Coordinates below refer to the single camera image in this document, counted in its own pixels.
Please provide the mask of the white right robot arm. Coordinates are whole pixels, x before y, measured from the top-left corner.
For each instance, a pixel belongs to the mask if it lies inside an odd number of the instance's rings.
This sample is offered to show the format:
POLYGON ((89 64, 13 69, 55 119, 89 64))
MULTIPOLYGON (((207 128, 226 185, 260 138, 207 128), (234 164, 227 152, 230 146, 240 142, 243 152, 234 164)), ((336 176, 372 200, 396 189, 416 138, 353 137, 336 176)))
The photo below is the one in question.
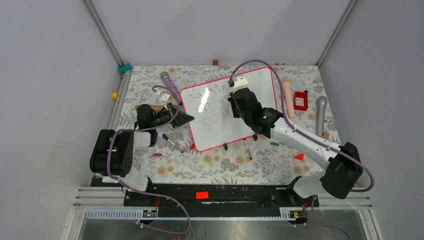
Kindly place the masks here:
POLYGON ((229 94, 229 102, 236 118, 240 118, 253 132, 286 144, 305 154, 322 171, 293 180, 287 191, 287 201, 301 205, 307 198, 328 193, 345 199, 363 173, 358 160, 358 149, 351 143, 339 145, 304 131, 274 108, 262 107, 248 88, 229 94))

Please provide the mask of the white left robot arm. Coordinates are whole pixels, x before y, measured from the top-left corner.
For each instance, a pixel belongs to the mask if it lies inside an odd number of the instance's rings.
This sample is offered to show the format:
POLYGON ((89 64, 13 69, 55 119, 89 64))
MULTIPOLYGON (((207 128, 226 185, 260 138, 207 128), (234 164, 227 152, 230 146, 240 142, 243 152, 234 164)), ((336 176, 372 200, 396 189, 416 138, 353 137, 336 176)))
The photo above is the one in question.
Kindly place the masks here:
POLYGON ((155 192, 148 187, 151 180, 132 167, 133 150, 153 147, 158 139, 159 127, 170 124, 178 128, 195 118, 172 103, 165 104, 159 110, 152 105, 141 104, 135 110, 134 129, 120 132, 102 129, 99 132, 89 168, 93 173, 100 174, 104 183, 121 183, 130 191, 137 190, 136 199, 148 206, 154 202, 155 192))

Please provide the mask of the pink framed whiteboard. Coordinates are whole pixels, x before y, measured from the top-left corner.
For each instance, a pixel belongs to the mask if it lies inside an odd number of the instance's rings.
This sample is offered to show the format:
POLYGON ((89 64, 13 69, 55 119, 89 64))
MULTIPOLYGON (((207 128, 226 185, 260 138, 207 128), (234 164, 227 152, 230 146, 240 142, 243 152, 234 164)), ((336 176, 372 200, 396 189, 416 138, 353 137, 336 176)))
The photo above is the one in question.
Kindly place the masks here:
MULTIPOLYGON (((236 76, 247 78, 248 88, 255 93, 262 106, 277 108, 273 73, 269 67, 245 71, 236 76)), ((228 81, 229 77, 226 76, 185 87, 180 92, 185 113, 194 117, 188 126, 194 147, 199 152, 254 134, 240 118, 233 116, 228 101, 231 92, 228 81)))

